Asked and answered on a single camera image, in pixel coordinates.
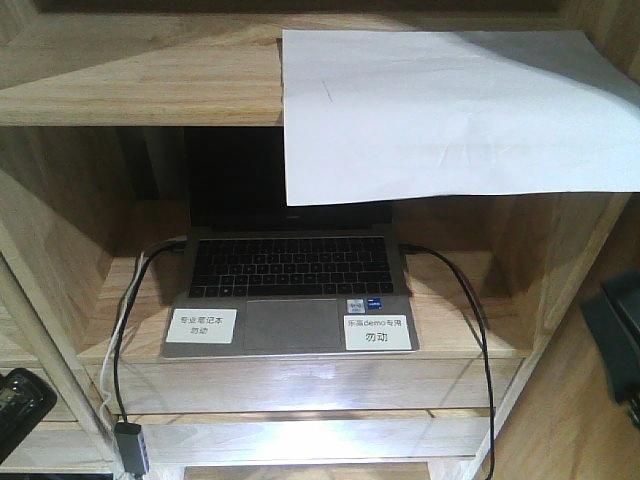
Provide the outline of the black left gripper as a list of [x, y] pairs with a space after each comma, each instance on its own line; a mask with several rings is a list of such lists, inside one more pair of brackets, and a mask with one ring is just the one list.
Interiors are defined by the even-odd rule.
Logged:
[[1, 452], [12, 453], [57, 403], [36, 374], [15, 368], [1, 377]]

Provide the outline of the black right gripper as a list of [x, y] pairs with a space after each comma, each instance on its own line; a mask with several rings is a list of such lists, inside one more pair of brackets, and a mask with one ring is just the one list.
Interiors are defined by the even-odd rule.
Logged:
[[639, 425], [639, 272], [628, 270], [601, 284], [580, 304], [607, 373], [610, 397], [626, 404]]

